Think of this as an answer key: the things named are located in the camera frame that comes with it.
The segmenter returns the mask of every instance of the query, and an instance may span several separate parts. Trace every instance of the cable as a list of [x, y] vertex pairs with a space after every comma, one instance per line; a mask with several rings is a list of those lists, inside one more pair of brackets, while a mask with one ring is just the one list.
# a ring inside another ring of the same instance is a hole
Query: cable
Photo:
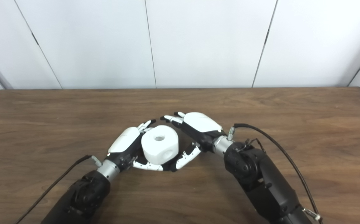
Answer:
[[270, 135], [268, 135], [267, 133], [265, 133], [264, 131], [252, 126], [252, 125], [249, 125], [249, 124], [234, 124], [233, 126], [234, 128], [240, 128], [240, 127], [243, 127], [243, 128], [250, 128], [250, 129], [254, 129], [255, 131], [257, 132], [260, 132], [262, 135], [264, 135], [266, 138], [268, 138], [272, 143], [274, 143], [278, 148], [279, 150], [281, 150], [281, 152], [285, 155], [285, 157], [289, 160], [289, 162], [291, 163], [291, 165], [293, 166], [293, 168], [295, 169], [296, 173], [298, 174], [299, 176], [299, 179], [300, 181], [302, 182], [305, 190], [306, 190], [306, 193], [308, 195], [308, 198], [310, 199], [310, 202], [311, 202], [311, 206], [314, 210], [315, 213], [319, 214], [318, 213], [318, 209], [317, 209], [317, 206], [315, 205], [315, 202], [314, 202], [314, 199], [312, 198], [312, 195], [311, 195], [311, 192], [310, 190], [308, 189], [308, 186], [307, 186], [307, 183], [304, 179], [304, 177], [302, 176], [301, 172], [299, 171], [298, 167], [296, 166], [295, 162], [292, 160], [292, 158], [289, 156], [289, 154], [285, 151], [285, 149], [276, 141], [274, 140]]
[[50, 185], [50, 187], [49, 187], [47, 190], [45, 190], [45, 192], [35, 201], [35, 203], [34, 203], [17, 221], [15, 221], [14, 224], [20, 223], [20, 221], [21, 221], [23, 218], [25, 218], [25, 217], [28, 215], [28, 213], [30, 213], [30, 212], [32, 211], [32, 209], [34, 209], [34, 207], [36, 207], [36, 205], [43, 199], [43, 197], [45, 197], [45, 196], [49, 193], [49, 191], [50, 191], [63, 177], [65, 177], [76, 165], [78, 165], [78, 164], [80, 164], [81, 162], [89, 159], [90, 157], [92, 157], [92, 156], [86, 155], [86, 156], [78, 159], [74, 164], [72, 164], [72, 166], [70, 166], [67, 171], [65, 171], [55, 182], [53, 182], [53, 183]]

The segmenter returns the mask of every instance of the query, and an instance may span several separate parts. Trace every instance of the wooden table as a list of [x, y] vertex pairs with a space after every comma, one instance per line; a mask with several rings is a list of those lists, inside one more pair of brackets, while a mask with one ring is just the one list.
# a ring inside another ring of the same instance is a hole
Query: wooden table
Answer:
[[[236, 88], [0, 91], [0, 223], [16, 220], [75, 160], [100, 159], [119, 134], [174, 111], [205, 113], [225, 131], [235, 122], [271, 134], [293, 157], [326, 224], [360, 223], [360, 88]], [[291, 165], [267, 139], [269, 156], [310, 207]], [[180, 147], [190, 139], [179, 132]], [[77, 166], [22, 223], [39, 223]], [[266, 223], [224, 169], [201, 153], [176, 173], [131, 169], [112, 184], [96, 223]]]

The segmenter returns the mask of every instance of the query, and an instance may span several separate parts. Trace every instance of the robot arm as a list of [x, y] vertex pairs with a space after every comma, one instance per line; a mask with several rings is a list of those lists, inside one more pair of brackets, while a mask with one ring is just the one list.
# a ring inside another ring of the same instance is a hole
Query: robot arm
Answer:
[[262, 217], [271, 224], [311, 224], [295, 190], [265, 151], [248, 143], [234, 142], [233, 128], [227, 136], [220, 125], [202, 113], [174, 115], [178, 117], [166, 115], [161, 119], [190, 136], [201, 151], [223, 157], [226, 170], [238, 180]]
[[109, 194], [113, 179], [133, 166], [141, 149], [141, 138], [154, 122], [155, 120], [149, 120], [137, 128], [126, 129], [109, 148], [107, 157], [99, 168], [72, 184], [42, 224], [88, 224]]

